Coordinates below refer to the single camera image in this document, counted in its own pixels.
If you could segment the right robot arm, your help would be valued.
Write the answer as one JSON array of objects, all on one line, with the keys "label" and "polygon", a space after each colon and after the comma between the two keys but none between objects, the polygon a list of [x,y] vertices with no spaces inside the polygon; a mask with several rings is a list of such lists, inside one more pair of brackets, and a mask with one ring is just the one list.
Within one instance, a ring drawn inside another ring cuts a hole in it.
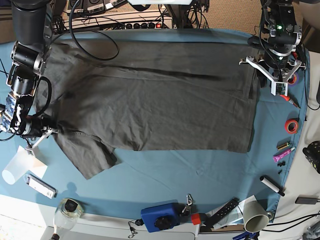
[{"label": "right robot arm", "polygon": [[[53,42],[53,0],[13,0],[11,11],[16,42],[11,51],[12,65],[6,73],[10,92],[0,106],[0,131],[23,139],[46,137],[57,130],[43,114],[52,96],[52,85],[44,71]],[[39,84],[47,83],[44,107],[30,115]]]}]

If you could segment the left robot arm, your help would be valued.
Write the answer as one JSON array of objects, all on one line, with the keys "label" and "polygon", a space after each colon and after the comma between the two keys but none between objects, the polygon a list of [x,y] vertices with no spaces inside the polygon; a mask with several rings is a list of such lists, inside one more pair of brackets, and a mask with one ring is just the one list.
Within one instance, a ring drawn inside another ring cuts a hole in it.
[{"label": "left robot arm", "polygon": [[259,44],[265,64],[273,69],[275,80],[283,81],[282,70],[301,42],[302,28],[297,24],[291,0],[262,0]]}]

